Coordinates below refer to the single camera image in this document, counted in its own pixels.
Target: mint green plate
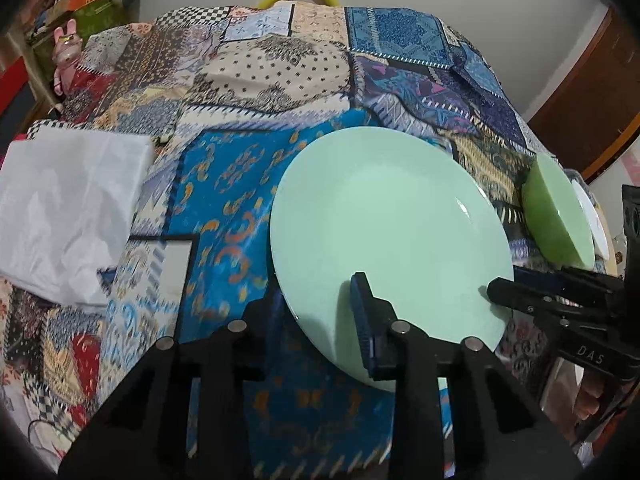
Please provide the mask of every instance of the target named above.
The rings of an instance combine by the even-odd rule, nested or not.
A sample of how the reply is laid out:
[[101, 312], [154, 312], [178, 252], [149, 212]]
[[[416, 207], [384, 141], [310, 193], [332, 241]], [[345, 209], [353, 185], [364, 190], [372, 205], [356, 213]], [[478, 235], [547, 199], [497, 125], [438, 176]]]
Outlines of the mint green plate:
[[571, 181], [546, 153], [536, 155], [522, 186], [527, 228], [542, 255], [558, 266], [593, 269], [589, 221]]
[[351, 275], [430, 336], [479, 337], [492, 350], [507, 311], [484, 290], [513, 279], [500, 221], [471, 176], [440, 149], [363, 126], [327, 134], [292, 161], [271, 212], [271, 251], [284, 298], [335, 365], [374, 383], [349, 306]]

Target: metal bolt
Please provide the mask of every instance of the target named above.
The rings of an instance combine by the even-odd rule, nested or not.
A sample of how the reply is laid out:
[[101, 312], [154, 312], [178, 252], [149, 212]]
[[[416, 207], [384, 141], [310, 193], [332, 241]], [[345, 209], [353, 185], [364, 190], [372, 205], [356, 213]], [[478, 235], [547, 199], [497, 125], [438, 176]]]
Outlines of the metal bolt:
[[169, 336], [164, 336], [156, 341], [156, 348], [158, 350], [168, 350], [174, 345], [174, 338]]
[[246, 328], [246, 323], [242, 321], [242, 319], [235, 319], [230, 321], [226, 326], [229, 329], [229, 332], [242, 332]]
[[391, 324], [391, 330], [398, 332], [399, 334], [406, 334], [409, 332], [411, 325], [402, 319], [398, 319]]
[[469, 350], [473, 350], [474, 352], [478, 352], [482, 349], [484, 344], [477, 337], [467, 337], [465, 339], [465, 346], [469, 348]]

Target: white plastic bag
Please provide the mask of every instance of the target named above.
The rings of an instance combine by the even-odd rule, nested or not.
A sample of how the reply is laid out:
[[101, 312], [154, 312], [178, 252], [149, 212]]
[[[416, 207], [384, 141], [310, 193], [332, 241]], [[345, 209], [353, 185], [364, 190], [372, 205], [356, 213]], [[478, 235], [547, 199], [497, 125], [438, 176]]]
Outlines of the white plastic bag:
[[0, 274], [55, 303], [106, 304], [96, 271], [118, 263], [152, 153], [147, 136], [99, 130], [12, 142], [0, 170]]

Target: green bowl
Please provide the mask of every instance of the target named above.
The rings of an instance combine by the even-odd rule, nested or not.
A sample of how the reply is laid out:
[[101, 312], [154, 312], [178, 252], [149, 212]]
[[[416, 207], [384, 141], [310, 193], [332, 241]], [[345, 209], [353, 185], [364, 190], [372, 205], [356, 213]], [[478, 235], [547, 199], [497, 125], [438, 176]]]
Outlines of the green bowl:
[[527, 228], [542, 255], [558, 266], [593, 269], [591, 229], [571, 182], [558, 164], [539, 153], [522, 186]]

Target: pink toy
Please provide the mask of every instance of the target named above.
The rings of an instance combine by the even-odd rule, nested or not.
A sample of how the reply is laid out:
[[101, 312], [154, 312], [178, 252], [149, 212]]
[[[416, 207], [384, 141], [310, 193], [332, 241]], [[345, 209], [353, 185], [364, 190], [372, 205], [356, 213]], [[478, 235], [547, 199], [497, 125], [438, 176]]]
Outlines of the pink toy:
[[56, 64], [53, 89], [56, 95], [61, 96], [69, 92], [82, 52], [82, 38], [76, 34], [76, 20], [67, 22], [66, 35], [62, 27], [54, 30], [53, 38], [56, 41], [52, 56], [53, 63]]

